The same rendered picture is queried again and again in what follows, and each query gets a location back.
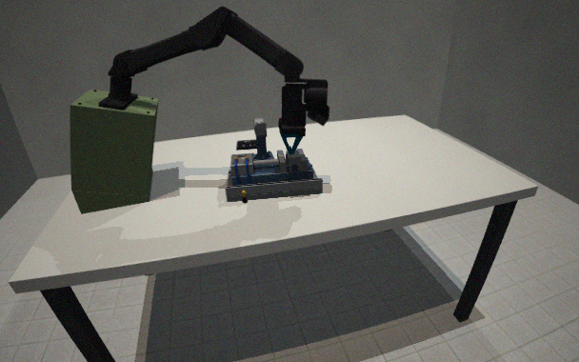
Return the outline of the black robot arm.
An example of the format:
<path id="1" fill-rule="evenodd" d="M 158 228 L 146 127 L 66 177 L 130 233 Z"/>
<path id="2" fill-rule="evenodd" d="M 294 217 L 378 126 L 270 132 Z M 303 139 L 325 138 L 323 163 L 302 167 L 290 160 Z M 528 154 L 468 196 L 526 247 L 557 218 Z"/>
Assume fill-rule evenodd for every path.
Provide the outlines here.
<path id="1" fill-rule="evenodd" d="M 226 20 L 226 21 L 225 21 Z M 191 33 L 190 33 L 191 31 Z M 242 20 L 238 14 L 226 7 L 220 7 L 188 30 L 136 50 L 126 50 L 117 54 L 109 71 L 110 93 L 99 102 L 99 107 L 123 110 L 133 102 L 138 94 L 131 92 L 131 76 L 148 70 L 158 63 L 197 51 L 216 48 L 226 35 L 263 58 L 285 76 L 287 83 L 282 87 L 282 105 L 293 109 L 293 126 L 306 126 L 308 118 L 321 126 L 329 120 L 328 81 L 299 79 L 302 61 L 295 55 L 269 39 L 265 34 Z M 215 37 L 216 36 L 216 37 Z M 195 45 L 195 44 L 196 45 Z M 211 48 L 208 48 L 211 47 Z M 304 103 L 302 103 L 304 90 Z"/>

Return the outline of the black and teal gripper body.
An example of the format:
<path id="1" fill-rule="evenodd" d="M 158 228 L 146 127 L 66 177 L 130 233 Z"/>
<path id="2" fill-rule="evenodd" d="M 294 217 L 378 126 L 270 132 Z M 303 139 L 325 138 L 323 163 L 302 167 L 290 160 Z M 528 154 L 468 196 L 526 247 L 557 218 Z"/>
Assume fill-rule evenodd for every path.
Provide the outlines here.
<path id="1" fill-rule="evenodd" d="M 300 109 L 301 106 L 287 107 L 282 105 L 282 118 L 279 118 L 279 130 L 281 134 L 298 134 L 306 136 L 306 128 L 293 126 L 293 109 Z"/>

